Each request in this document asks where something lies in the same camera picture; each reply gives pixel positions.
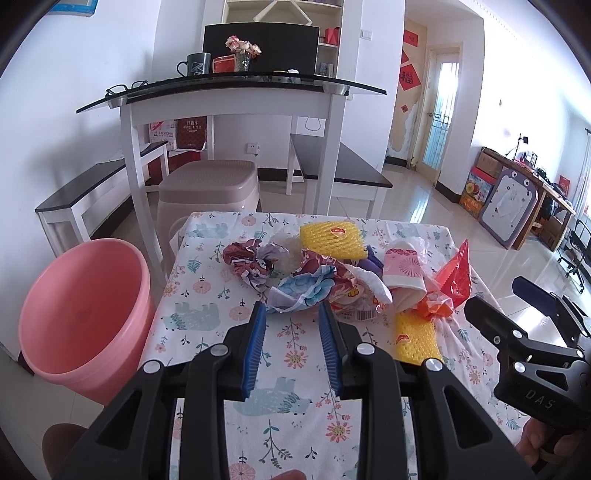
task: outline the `computer monitor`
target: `computer monitor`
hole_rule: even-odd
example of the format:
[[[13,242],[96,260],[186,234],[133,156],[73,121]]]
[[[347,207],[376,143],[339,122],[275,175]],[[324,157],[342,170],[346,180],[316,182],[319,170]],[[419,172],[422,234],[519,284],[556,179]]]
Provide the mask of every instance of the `computer monitor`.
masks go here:
[[[212,59],[230,55],[226,47],[228,37],[256,43],[262,54],[251,61],[252,72],[298,70],[314,75],[320,29],[309,25],[276,22],[237,22],[207,25],[203,37],[203,51]]]

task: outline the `cartoon board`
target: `cartoon board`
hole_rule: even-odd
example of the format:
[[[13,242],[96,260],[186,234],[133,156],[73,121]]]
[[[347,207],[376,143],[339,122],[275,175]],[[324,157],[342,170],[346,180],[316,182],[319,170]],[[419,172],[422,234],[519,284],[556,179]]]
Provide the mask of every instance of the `cartoon board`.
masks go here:
[[[538,192],[528,178],[506,168],[480,214],[480,223],[505,248],[511,246],[530,216]]]

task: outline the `beige plastic stool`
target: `beige plastic stool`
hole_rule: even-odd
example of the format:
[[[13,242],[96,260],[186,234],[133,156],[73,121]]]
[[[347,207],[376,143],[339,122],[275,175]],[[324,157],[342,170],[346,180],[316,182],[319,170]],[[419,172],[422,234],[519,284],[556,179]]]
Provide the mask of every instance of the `beige plastic stool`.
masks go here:
[[[171,172],[159,185],[158,239],[164,267],[174,256],[171,227],[193,212],[254,212],[259,203],[256,165],[248,160],[201,160]]]

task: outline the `black glass tabletop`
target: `black glass tabletop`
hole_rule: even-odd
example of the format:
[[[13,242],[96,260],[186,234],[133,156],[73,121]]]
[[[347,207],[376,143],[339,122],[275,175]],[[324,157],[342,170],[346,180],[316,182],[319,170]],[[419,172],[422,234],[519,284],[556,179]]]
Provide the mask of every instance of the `black glass tabletop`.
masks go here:
[[[149,98],[173,95],[175,93],[240,87],[300,89],[313,92],[334,93],[337,95],[387,94],[386,90],[377,87],[322,75],[303,75],[289,72],[209,73],[206,75],[162,80],[154,83],[135,82],[130,89],[125,85],[111,87],[107,90],[104,98],[78,109],[76,113],[103,106],[118,108],[128,103],[141,102]]]

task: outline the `table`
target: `table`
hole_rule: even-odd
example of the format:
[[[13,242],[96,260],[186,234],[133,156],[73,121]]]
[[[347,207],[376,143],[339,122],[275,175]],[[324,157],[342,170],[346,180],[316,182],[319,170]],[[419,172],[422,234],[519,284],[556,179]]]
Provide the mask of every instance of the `table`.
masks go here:
[[[564,236],[564,231],[566,230],[566,227],[569,224],[570,218],[573,215],[577,214],[577,212],[574,211],[572,205],[568,204],[560,196],[560,194],[552,188],[552,185],[548,184],[546,181],[544,181],[543,178],[536,175],[532,171],[529,171],[529,169],[525,168],[521,163],[516,162],[514,160],[509,160],[508,158],[504,157],[503,155],[500,155],[499,153],[495,152],[494,150],[491,150],[490,148],[484,148],[482,151],[484,153],[486,153],[487,155],[491,156],[492,158],[494,158],[497,162],[502,164],[504,167],[511,168],[513,170],[518,171],[522,175],[524,175],[536,186],[536,188],[538,190],[538,202],[535,204],[534,210],[531,212],[525,225],[521,229],[521,232],[519,233],[519,235],[517,236],[517,238],[513,242],[513,247],[516,250],[519,250],[523,246],[525,239],[527,238],[527,235],[529,234],[529,232],[531,230],[531,227],[533,226],[535,220],[538,217],[538,214],[540,212],[540,208],[542,207],[542,203],[544,202],[544,199],[546,198],[546,196],[552,197],[552,199],[555,202],[558,202],[560,204],[560,206],[564,210],[566,210],[566,216],[564,217],[564,221],[562,222],[562,227],[560,229],[560,233],[559,233],[559,235],[556,236],[556,240],[554,241],[554,243],[552,245],[550,245],[550,249],[552,251],[555,251],[558,248],[558,246],[560,245],[560,242],[562,241],[562,238]]]
[[[328,219],[341,218],[283,213],[194,213],[185,225],[186,232],[194,233],[184,237],[141,362],[150,359],[160,360],[164,365],[187,362],[202,349],[221,342],[228,328],[248,321],[260,295],[224,264],[222,251],[226,245],[249,238],[271,241],[288,233],[298,234],[299,227],[310,221]],[[411,236],[426,241],[428,266],[435,270],[457,251],[448,229],[442,226],[351,220],[358,225],[367,244],[376,249],[378,258],[384,258],[385,247],[391,240]],[[223,224],[228,227],[228,235],[211,238],[217,237],[216,225]],[[499,308],[474,271],[472,281],[472,294]],[[188,310],[207,310],[213,315],[203,322],[200,331],[167,330],[166,322],[170,324],[172,314]],[[392,352],[394,333],[389,318],[352,323],[364,341]],[[225,404],[230,477],[232,480],[254,480],[255,476],[268,479],[297,468],[308,479],[354,480],[361,404],[339,401],[330,390],[316,310],[269,314],[267,326],[257,383],[251,393],[258,399],[258,406]],[[451,322],[437,322],[437,338],[446,365],[515,443],[528,417],[492,395],[499,375],[496,348],[468,324],[462,307]],[[410,428],[408,403],[404,404],[403,414]],[[178,465],[181,415],[179,404],[173,434],[173,466]],[[414,442],[408,439],[407,444],[409,474],[414,475],[417,473]],[[171,468],[174,480],[177,471]]]
[[[258,114],[288,115],[292,119],[299,116],[324,118],[326,124],[314,213],[327,214],[335,180],[345,100],[352,94],[386,95],[386,91],[319,75],[279,72],[211,73],[163,80],[109,95],[80,108],[76,113],[106,106],[119,108],[122,146],[135,214],[153,272],[164,285],[162,251],[150,215],[140,164],[141,126],[165,119],[207,116],[207,144],[213,148],[214,115]]]

